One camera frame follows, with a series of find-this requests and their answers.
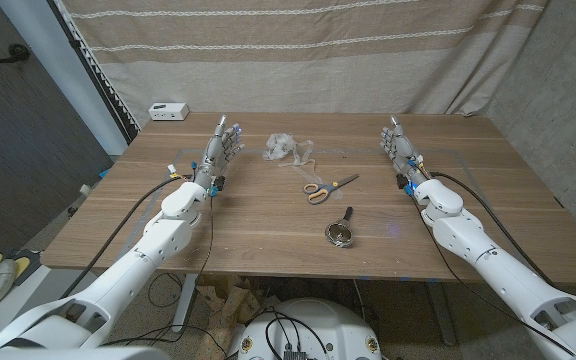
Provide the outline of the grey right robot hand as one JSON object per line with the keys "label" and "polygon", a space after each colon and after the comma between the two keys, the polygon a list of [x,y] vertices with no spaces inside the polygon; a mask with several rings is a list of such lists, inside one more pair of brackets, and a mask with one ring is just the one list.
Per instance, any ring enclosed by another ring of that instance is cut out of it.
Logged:
{"label": "grey right robot hand", "polygon": [[429,175],[423,169],[423,156],[404,134],[399,119],[392,115],[390,120],[392,126],[382,129],[380,146],[392,161],[397,173],[398,186],[416,188],[429,179]]}

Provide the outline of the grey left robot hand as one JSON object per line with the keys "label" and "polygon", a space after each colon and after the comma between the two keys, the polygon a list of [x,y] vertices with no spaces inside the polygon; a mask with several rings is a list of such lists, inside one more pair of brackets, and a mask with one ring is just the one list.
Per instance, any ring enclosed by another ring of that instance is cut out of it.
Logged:
{"label": "grey left robot hand", "polygon": [[209,189],[213,180],[225,173],[228,163],[244,148],[240,143],[241,132],[237,123],[226,127],[226,115],[221,115],[198,164],[194,178],[196,184]]}

